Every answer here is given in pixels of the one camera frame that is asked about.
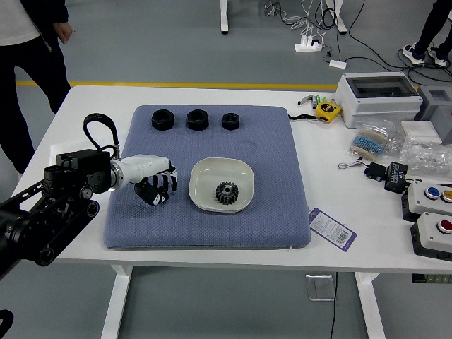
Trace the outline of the person's left hand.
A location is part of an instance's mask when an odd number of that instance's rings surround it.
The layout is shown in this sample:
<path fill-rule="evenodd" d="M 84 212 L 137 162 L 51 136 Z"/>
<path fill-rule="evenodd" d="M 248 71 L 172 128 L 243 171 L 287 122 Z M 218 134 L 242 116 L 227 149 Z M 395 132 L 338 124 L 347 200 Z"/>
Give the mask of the person's left hand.
<path fill-rule="evenodd" d="M 67 44 L 73 33 L 73 28 L 71 27 L 70 23 L 53 23 L 52 25 L 59 40 L 63 44 Z"/>

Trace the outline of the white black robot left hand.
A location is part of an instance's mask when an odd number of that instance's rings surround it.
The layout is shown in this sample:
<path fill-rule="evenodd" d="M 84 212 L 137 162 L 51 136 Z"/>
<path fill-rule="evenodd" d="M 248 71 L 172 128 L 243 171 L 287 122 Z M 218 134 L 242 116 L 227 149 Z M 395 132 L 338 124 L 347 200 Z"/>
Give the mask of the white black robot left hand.
<path fill-rule="evenodd" d="M 177 171 L 166 157 L 154 155 L 134 155 L 111 162 L 115 184 L 122 189 L 134 184 L 135 193 L 148 205 L 156 206 L 168 198 L 168 190 L 177 190 Z"/>

